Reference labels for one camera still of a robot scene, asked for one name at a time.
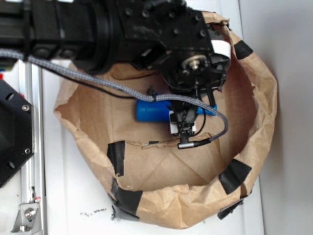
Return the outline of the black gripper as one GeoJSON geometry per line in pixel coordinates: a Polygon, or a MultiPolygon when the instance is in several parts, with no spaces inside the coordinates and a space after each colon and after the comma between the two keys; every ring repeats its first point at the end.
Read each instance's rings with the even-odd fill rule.
{"type": "Polygon", "coordinates": [[[138,70],[162,71],[174,92],[222,89],[231,46],[183,0],[123,2],[123,61],[138,70]]]}

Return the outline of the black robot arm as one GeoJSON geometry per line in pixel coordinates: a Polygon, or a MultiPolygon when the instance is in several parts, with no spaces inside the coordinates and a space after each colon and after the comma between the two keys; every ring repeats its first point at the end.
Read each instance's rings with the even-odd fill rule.
{"type": "Polygon", "coordinates": [[[231,61],[222,33],[183,0],[3,0],[0,47],[92,75],[117,63],[161,71],[172,92],[206,92],[211,105],[231,61]]]}

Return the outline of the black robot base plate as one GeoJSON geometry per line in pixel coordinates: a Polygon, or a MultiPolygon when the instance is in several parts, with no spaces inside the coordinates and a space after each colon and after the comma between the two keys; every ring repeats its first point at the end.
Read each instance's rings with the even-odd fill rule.
{"type": "Polygon", "coordinates": [[[32,105],[6,81],[0,81],[0,187],[33,153],[32,105]]]}

